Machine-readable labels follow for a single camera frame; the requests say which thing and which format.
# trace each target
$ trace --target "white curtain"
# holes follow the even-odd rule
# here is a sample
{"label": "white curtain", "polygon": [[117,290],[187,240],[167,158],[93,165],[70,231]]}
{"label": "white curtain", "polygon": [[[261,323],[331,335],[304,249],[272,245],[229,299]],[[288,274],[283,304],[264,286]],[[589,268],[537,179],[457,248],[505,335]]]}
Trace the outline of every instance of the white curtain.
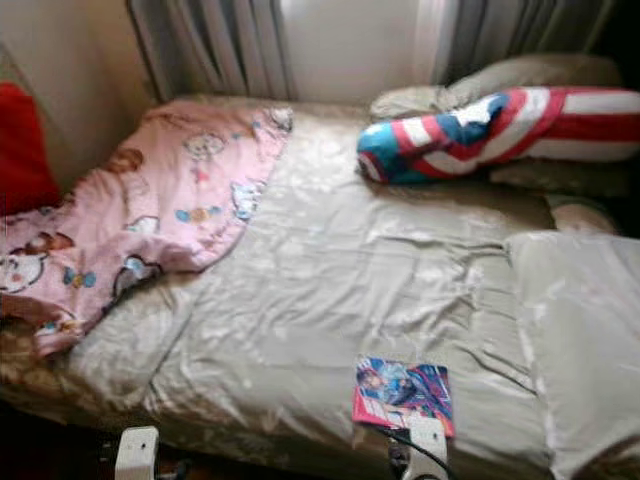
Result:
{"label": "white curtain", "polygon": [[128,0],[158,97],[365,103],[535,52],[588,52],[620,0]]}

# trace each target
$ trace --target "wall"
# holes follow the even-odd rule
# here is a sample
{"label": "wall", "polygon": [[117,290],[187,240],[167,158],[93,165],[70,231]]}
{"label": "wall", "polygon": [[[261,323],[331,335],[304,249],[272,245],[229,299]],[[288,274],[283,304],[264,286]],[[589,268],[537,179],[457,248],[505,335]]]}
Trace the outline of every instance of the wall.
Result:
{"label": "wall", "polygon": [[411,84],[418,7],[419,0],[282,0],[298,97],[364,103]]}
{"label": "wall", "polygon": [[68,147],[50,158],[63,190],[104,161],[134,124],[81,2],[0,0],[0,41]]}
{"label": "wall", "polygon": [[76,0],[97,41],[101,58],[125,108],[135,123],[152,106],[142,62],[125,0]]}

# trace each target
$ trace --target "red stripe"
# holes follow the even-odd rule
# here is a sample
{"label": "red stripe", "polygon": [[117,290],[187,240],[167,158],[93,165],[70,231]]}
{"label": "red stripe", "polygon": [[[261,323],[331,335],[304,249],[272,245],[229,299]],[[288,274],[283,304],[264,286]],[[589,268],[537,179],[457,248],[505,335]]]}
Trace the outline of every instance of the red stripe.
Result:
{"label": "red stripe", "polygon": [[424,157],[416,158],[413,162],[411,162],[410,167],[412,170],[416,170],[430,178],[439,178],[445,180],[448,178],[456,178],[459,176],[454,173],[448,173],[443,172],[442,170],[438,170],[433,165],[431,165]]}
{"label": "red stripe", "polygon": [[482,141],[474,143],[470,147],[460,145],[459,143],[454,143],[448,149],[448,153],[451,156],[456,157],[460,160],[468,160],[470,158],[478,157],[490,140],[496,138],[507,128],[509,128],[509,125],[512,124],[515,116],[520,113],[520,110],[522,110],[522,107],[526,103],[527,94],[520,88],[514,88],[512,90],[509,90],[508,95],[509,100],[505,107],[502,109],[502,112],[500,112],[497,118],[491,123],[487,137]]}
{"label": "red stripe", "polygon": [[432,143],[441,144],[447,140],[448,137],[444,134],[440,125],[438,125],[435,115],[426,115],[422,117],[422,126],[431,137]]}
{"label": "red stripe", "polygon": [[384,174],[384,169],[382,168],[382,166],[380,165],[380,162],[378,162],[377,157],[373,153],[361,152],[360,155],[367,157],[367,159],[369,160],[369,164],[376,169],[376,172],[378,172],[378,177],[380,177],[380,180],[371,178],[371,175],[369,175],[369,169],[365,165],[363,165],[362,169],[364,170],[364,173],[366,174],[367,177],[371,178],[371,180],[376,182],[389,183],[389,179]]}
{"label": "red stripe", "polygon": [[396,142],[398,142],[398,153],[400,155],[410,153],[416,148],[413,146],[413,143],[411,143],[411,139],[402,125],[402,120],[394,120],[391,122],[391,129],[393,130],[393,135],[396,137]]}
{"label": "red stripe", "polygon": [[616,88],[616,87],[552,87],[549,90],[551,91],[552,94],[562,93],[565,96],[573,95],[576,93],[598,95],[600,93],[623,93],[623,92],[631,91],[625,88]]}
{"label": "red stripe", "polygon": [[545,132],[551,128],[553,123],[558,118],[558,115],[562,112],[562,108],[564,107],[564,100],[566,95],[564,91],[567,89],[564,88],[551,88],[549,89],[551,93],[551,97],[549,98],[549,103],[547,104],[547,108],[544,113],[538,120],[538,123],[531,129],[525,137],[520,140],[516,145],[511,147],[509,150],[504,152],[502,155],[497,157],[494,160],[487,162],[487,164],[492,163],[504,163],[512,158],[517,157],[522,152],[528,150],[531,145],[533,145],[537,140],[542,137]]}
{"label": "red stripe", "polygon": [[640,142],[640,114],[561,114],[545,138]]}

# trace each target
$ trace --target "anime character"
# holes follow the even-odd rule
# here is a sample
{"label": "anime character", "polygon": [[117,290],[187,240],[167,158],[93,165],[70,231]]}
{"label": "anime character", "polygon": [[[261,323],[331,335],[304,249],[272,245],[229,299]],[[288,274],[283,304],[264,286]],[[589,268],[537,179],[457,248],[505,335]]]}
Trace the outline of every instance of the anime character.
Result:
{"label": "anime character", "polygon": [[160,228],[160,220],[158,217],[152,217],[145,215],[138,217],[134,222],[125,225],[124,229],[130,232],[142,233],[144,235],[151,235],[158,233]]}
{"label": "anime character", "polygon": [[212,133],[189,137],[183,145],[195,162],[210,161],[214,155],[220,153],[224,148],[222,139]]}
{"label": "anime character", "polygon": [[144,162],[144,155],[137,148],[119,148],[103,168],[119,175],[131,196],[142,196],[149,192],[149,184],[136,172]]}
{"label": "anime character", "polygon": [[144,156],[137,148],[119,148],[109,159],[104,169],[120,175],[138,171],[143,163]]}
{"label": "anime character", "polygon": [[142,280],[156,277],[161,273],[162,268],[157,263],[147,263],[137,255],[128,256],[113,284],[113,298],[119,298]]}
{"label": "anime character", "polygon": [[38,281],[46,253],[0,257],[0,292],[18,293]]}
{"label": "anime character", "polygon": [[270,108],[269,117],[280,130],[290,132],[293,128],[293,110],[290,108]]}
{"label": "anime character", "polygon": [[42,325],[40,325],[40,328],[36,330],[34,335],[36,337],[41,337],[43,335],[51,335],[58,332],[81,335],[82,329],[80,328],[80,325],[78,324],[76,319],[72,316],[68,316],[67,314],[67,318],[59,320],[57,322],[49,320],[43,323]]}
{"label": "anime character", "polygon": [[418,411],[440,419],[445,430],[452,432],[451,401],[442,380],[446,371],[438,368],[384,362],[377,369],[359,369],[356,378],[365,396],[378,400],[385,411],[403,416]]}
{"label": "anime character", "polygon": [[236,217],[240,220],[249,220],[258,208],[258,200],[262,194],[261,183],[231,184],[233,205],[236,209]]}
{"label": "anime character", "polygon": [[210,208],[194,208],[191,211],[176,210],[176,218],[183,223],[203,223],[209,220],[213,215],[217,215],[222,211],[220,207]]}
{"label": "anime character", "polygon": [[87,287],[91,288],[96,284],[96,274],[93,272],[76,273],[72,268],[65,267],[62,283],[72,285],[75,288]]}
{"label": "anime character", "polygon": [[72,248],[75,245],[66,235],[55,232],[53,235],[47,232],[40,232],[33,240],[29,241],[23,248],[16,248],[11,251],[11,255],[36,255],[47,253],[52,250],[63,250]]}

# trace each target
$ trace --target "cable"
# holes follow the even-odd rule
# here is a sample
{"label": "cable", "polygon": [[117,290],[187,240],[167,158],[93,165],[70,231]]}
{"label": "cable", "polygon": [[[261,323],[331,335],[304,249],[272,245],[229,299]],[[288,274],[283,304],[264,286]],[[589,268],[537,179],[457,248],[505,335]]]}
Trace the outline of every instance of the cable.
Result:
{"label": "cable", "polygon": [[380,427],[378,425],[371,425],[375,430],[377,430],[378,432],[380,432],[381,434],[392,438],[393,440],[395,440],[398,443],[402,443],[404,445],[407,445],[411,448],[413,448],[414,450],[422,453],[423,455],[426,455],[427,457],[429,457],[431,460],[433,460],[434,462],[436,462],[438,464],[438,466],[440,466],[446,473],[447,476],[449,477],[449,480],[458,480],[458,477],[456,477],[455,473],[453,473],[453,471],[451,470],[451,468],[449,468],[449,465],[447,465],[446,463],[444,463],[442,460],[440,460],[438,457],[436,457],[433,453],[431,453],[428,450],[425,450],[424,448],[416,445],[415,443],[413,443],[411,440],[407,440],[403,437],[401,437],[400,435],[393,433],[393,431],[385,428],[385,427]]}

